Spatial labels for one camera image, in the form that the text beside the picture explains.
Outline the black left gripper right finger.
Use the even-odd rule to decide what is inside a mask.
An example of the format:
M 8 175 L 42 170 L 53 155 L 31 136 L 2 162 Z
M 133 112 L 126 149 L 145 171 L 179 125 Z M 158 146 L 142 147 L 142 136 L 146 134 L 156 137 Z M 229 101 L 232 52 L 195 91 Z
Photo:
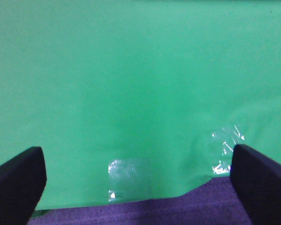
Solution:
M 281 225 L 281 164 L 250 146 L 237 144 L 230 181 L 254 225 Z

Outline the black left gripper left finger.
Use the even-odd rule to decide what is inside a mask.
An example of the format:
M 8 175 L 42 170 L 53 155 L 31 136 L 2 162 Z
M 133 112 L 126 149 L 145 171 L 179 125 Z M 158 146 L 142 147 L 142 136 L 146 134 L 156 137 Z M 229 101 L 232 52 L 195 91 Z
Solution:
M 41 147 L 30 147 L 0 165 L 0 225 L 26 225 L 46 182 Z

